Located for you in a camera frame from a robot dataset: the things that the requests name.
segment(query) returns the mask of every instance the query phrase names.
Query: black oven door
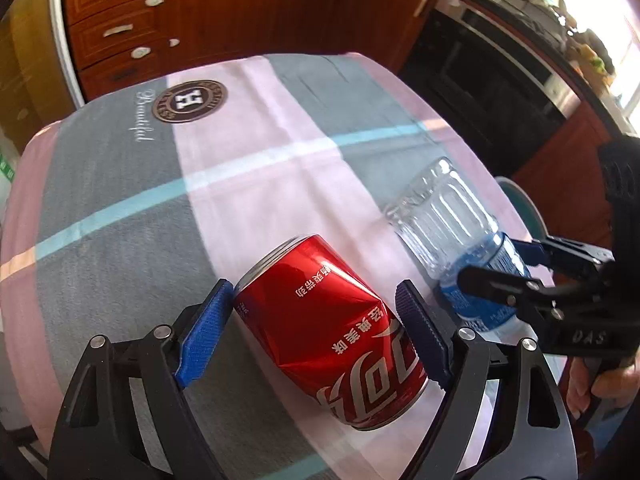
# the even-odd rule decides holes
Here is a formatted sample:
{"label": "black oven door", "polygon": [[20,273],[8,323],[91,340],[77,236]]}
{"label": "black oven door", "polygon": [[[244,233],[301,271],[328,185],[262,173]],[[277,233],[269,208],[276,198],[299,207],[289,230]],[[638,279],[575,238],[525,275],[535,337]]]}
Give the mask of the black oven door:
{"label": "black oven door", "polygon": [[511,176],[565,118],[540,88],[550,75],[543,65],[526,51],[518,51],[516,59],[514,49],[509,53],[489,39],[504,34],[481,16],[467,11],[463,20],[469,26],[434,10],[400,78],[451,124],[492,174]]}

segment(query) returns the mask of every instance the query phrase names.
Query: red soda can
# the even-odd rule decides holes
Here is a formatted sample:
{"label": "red soda can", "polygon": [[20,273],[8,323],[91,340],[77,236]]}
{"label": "red soda can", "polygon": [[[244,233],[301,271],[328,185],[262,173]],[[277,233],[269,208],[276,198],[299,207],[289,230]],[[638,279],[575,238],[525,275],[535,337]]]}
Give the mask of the red soda can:
{"label": "red soda can", "polygon": [[318,235],[258,262],[235,308],[280,370],[358,430],[390,423],[426,386],[402,324]]}

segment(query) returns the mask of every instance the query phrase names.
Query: plastic bottle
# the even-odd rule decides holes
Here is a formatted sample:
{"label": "plastic bottle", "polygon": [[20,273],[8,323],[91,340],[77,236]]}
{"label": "plastic bottle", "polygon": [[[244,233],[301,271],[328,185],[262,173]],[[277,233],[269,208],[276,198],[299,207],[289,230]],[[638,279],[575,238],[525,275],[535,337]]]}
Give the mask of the plastic bottle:
{"label": "plastic bottle", "polygon": [[511,325],[518,333],[528,327],[513,320],[515,309],[462,294],[456,285],[458,272],[468,265],[521,276],[530,273],[448,159],[426,168],[385,215],[428,275],[440,280],[444,296],[466,325],[489,336],[495,332],[492,338],[501,340],[513,332],[505,330]]}

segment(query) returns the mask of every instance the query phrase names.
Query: brown circular emblem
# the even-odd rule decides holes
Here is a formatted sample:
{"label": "brown circular emblem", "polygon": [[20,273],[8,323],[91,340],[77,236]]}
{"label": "brown circular emblem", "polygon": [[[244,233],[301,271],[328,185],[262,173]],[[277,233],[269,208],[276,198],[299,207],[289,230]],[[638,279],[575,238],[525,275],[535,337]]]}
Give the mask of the brown circular emblem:
{"label": "brown circular emblem", "polygon": [[154,115],[165,123],[190,123],[220,108],[226,88],[217,81],[189,81],[163,92],[154,102]]}

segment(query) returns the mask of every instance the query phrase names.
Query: built-in oven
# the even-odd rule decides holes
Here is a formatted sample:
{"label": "built-in oven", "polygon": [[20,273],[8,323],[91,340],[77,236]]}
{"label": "built-in oven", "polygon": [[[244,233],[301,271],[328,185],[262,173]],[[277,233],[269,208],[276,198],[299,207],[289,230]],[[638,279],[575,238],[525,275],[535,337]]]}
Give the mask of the built-in oven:
{"label": "built-in oven", "polygon": [[522,167],[580,102],[538,54],[460,0],[437,1],[400,78],[496,176]]}

